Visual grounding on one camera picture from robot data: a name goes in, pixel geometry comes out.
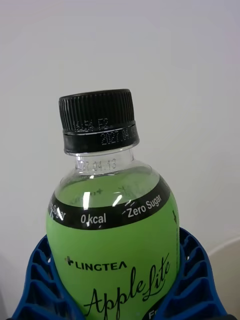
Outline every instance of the black bottle cap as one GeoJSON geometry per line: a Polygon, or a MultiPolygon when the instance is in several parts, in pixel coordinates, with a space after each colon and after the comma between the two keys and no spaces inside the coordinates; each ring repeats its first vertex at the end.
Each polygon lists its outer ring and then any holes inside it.
{"type": "Polygon", "coordinates": [[[102,152],[139,143],[128,89],[62,96],[59,110],[66,154],[102,152]]]}

